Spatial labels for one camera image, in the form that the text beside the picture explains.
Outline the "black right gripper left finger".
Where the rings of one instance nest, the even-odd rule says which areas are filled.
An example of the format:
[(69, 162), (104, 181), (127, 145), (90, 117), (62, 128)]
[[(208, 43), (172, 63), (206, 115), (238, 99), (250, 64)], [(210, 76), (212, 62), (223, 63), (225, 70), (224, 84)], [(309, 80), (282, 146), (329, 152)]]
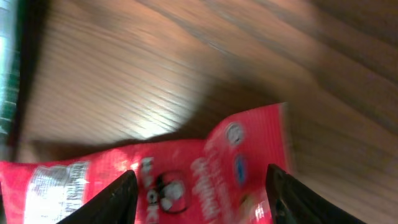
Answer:
[(57, 224), (133, 224), (137, 199), (136, 175), (128, 170)]

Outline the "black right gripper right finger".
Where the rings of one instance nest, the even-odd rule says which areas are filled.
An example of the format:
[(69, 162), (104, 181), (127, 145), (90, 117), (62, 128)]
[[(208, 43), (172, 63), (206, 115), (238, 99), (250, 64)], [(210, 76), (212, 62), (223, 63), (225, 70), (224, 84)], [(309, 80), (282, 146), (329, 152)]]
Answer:
[(268, 165), (265, 184), (275, 224), (364, 224), (275, 164)]

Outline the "red snack packet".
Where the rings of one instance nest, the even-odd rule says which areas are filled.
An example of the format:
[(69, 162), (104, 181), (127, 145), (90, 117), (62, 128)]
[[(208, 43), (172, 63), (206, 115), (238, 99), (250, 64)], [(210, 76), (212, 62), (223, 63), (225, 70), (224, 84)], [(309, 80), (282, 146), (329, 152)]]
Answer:
[(6, 220), (57, 223), (131, 170), (137, 223), (270, 223), (267, 167), (290, 167), (284, 109), (234, 114), (206, 139), (133, 144), (65, 161), (1, 162)]

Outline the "green 3M package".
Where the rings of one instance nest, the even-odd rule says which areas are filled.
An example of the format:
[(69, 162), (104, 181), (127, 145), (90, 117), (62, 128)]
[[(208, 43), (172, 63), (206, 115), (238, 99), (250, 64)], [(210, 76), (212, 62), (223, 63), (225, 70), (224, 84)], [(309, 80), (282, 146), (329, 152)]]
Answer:
[(21, 38), (25, 2), (1, 0), (1, 149), (12, 134), (20, 83)]

